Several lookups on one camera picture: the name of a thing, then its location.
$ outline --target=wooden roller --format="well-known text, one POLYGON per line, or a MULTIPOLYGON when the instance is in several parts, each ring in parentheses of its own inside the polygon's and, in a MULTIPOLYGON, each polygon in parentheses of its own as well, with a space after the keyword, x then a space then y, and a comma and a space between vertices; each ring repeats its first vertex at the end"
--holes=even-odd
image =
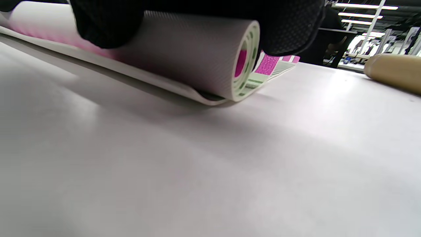
POLYGON ((375 81, 421 94, 421 57, 378 54, 367 61, 364 73, 375 81))

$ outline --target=fluorescent light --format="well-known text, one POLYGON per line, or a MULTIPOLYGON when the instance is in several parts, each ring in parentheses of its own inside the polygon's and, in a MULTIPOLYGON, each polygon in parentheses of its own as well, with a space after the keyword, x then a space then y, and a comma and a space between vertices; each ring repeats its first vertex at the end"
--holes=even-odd
MULTIPOLYGON (((365 4, 349 4, 349 3, 336 3, 333 7, 343 7, 343 8, 371 8, 378 9, 378 5, 365 5, 365 4)), ((398 7, 392 6, 383 6, 382 9, 386 10, 396 10, 398 7)))
POLYGON ((357 13, 345 13, 345 12, 340 12, 338 15, 340 15, 340 16, 366 17, 366 18, 374 18, 375 17, 375 15, 357 14, 357 13))
POLYGON ((352 21, 352 20, 342 20, 342 22, 354 23, 354 24, 363 24, 363 25, 371 25, 371 22, 361 22, 361 21, 352 21))

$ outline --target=black chair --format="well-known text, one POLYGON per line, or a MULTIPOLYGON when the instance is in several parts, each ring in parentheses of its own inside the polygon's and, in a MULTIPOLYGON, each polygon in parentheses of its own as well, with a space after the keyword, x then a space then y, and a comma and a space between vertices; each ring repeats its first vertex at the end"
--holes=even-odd
POLYGON ((298 54, 298 56, 301 57, 300 61, 325 67, 337 68, 341 58, 344 56, 348 49, 349 44, 357 35, 359 34, 355 31, 319 28, 319 32, 317 33, 317 36, 314 39, 312 45, 310 45, 305 51, 298 54), (345 36, 346 39, 337 50, 337 52, 333 55, 334 58, 329 62, 324 63, 323 59, 325 52, 328 49, 330 40, 332 38, 341 39, 345 36))

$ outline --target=white work surface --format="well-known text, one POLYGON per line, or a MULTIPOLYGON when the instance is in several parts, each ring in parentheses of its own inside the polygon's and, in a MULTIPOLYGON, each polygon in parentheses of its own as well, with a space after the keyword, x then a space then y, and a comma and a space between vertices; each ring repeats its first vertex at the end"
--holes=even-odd
POLYGON ((0 42, 2 237, 421 236, 419 97, 300 63, 207 107, 0 42))

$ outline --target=rolled yoga mat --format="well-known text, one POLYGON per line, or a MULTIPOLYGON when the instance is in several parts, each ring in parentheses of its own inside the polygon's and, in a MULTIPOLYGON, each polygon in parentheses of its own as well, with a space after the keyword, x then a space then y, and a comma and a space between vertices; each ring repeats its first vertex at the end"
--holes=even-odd
POLYGON ((136 36, 111 50, 78 35, 70 5, 21 2, 0 15, 0 25, 2 33, 208 105, 241 101, 270 76, 251 73, 260 34, 252 20, 147 11, 136 36))
POLYGON ((366 62, 364 73, 375 81, 421 94, 421 57, 378 54, 366 62))

